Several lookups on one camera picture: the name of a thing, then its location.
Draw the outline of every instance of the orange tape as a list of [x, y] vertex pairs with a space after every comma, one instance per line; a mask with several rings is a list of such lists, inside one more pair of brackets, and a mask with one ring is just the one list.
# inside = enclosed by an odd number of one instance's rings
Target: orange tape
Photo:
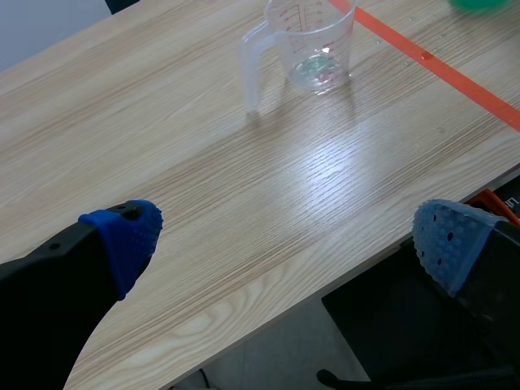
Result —
[[[350, 10], [350, 5], [345, 0], [329, 0], [329, 2], [344, 13]], [[450, 67], [435, 55], [425, 51], [421, 46], [415, 44], [393, 28], [388, 27], [362, 8], [358, 7], [356, 9], [355, 16], [359, 23], [382, 37], [390, 45], [423, 65], [431, 73], [446, 81], [482, 108], [520, 132], [520, 110], [504, 102], [483, 86], [478, 85], [469, 77]]]

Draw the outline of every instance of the floor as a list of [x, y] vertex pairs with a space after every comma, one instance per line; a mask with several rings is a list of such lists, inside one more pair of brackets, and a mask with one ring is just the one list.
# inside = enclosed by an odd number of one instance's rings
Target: floor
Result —
[[[219, 390], [319, 390], [325, 368], [342, 379], [368, 380], [349, 345], [316, 299], [204, 367]], [[174, 388], [203, 388], [200, 372]]]

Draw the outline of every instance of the green ball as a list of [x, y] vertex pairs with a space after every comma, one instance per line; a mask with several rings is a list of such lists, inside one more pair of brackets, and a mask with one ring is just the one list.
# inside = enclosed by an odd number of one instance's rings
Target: green ball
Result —
[[506, 4], [509, 0], [450, 0], [450, 2], [468, 11], [484, 11]]

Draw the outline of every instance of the water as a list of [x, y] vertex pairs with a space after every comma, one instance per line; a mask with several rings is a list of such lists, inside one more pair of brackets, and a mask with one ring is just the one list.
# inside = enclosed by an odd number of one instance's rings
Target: water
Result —
[[298, 63], [290, 74], [296, 83], [314, 91], [332, 88], [346, 76], [338, 60], [325, 53], [311, 55]]

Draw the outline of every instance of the black chair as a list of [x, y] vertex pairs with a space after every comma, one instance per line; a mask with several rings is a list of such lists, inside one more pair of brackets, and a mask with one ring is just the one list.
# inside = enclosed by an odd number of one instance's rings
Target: black chair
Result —
[[139, 0], [106, 0], [106, 4], [112, 15], [117, 14], [127, 7], [133, 6], [136, 2], [139, 2]]

